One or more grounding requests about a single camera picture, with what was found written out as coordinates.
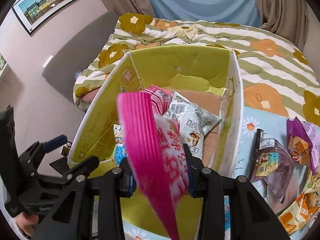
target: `round logo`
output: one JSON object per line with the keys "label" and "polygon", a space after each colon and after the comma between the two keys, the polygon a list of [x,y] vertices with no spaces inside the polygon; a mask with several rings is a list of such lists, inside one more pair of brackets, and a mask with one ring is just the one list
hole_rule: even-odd
{"label": "round logo", "polygon": [[122,81],[126,85],[130,85],[133,82],[134,72],[132,68],[126,67],[121,74]]}

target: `hand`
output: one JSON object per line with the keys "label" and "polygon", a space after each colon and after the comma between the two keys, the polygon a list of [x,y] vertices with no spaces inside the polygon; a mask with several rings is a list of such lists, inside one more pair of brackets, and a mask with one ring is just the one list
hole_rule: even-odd
{"label": "hand", "polygon": [[33,225],[37,224],[39,221],[39,216],[35,214],[31,214],[29,212],[22,212],[18,216],[16,216],[16,222],[22,231],[25,232],[28,236],[33,236],[35,233],[35,228]]}

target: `headboard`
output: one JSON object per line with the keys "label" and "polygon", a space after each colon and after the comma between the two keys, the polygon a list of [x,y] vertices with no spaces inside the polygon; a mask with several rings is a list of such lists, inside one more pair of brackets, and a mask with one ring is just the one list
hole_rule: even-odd
{"label": "headboard", "polygon": [[85,70],[98,56],[118,18],[115,11],[100,16],[68,41],[44,68],[42,76],[71,102],[75,73]]}

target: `screw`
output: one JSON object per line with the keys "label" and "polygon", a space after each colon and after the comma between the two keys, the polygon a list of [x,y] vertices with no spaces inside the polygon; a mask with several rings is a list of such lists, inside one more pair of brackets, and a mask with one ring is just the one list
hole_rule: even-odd
{"label": "screw", "polygon": [[211,169],[205,167],[205,168],[202,169],[202,172],[203,172],[204,174],[209,174],[209,173],[211,173]]}
{"label": "screw", "polygon": [[238,177],[238,180],[242,183],[246,182],[247,181],[247,178],[245,176],[239,176]]}
{"label": "screw", "polygon": [[120,172],[121,172],[121,168],[119,167],[112,169],[113,174],[119,174]]}
{"label": "screw", "polygon": [[85,180],[85,176],[84,175],[78,175],[77,177],[76,177],[76,181],[78,181],[78,182],[82,182],[82,181],[84,181]]}

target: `wall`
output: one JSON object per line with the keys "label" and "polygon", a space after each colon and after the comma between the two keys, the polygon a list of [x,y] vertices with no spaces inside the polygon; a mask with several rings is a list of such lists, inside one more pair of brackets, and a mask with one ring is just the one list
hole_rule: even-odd
{"label": "wall", "polygon": [[[35,141],[66,134],[71,141],[84,112],[58,93],[41,76],[43,65],[77,32],[107,12],[101,0],[76,0],[58,11],[32,36],[10,11],[0,26],[0,51],[10,65],[0,83],[0,111],[14,107],[16,145],[19,153]],[[48,163],[59,151],[47,155],[39,172],[55,174]]]}
{"label": "wall", "polygon": [[312,11],[309,5],[307,5],[308,12],[308,32],[306,44],[303,48],[303,54],[307,58],[310,67],[316,73],[318,82],[320,82],[320,62],[319,62],[319,48],[320,48],[320,22],[316,15]]}

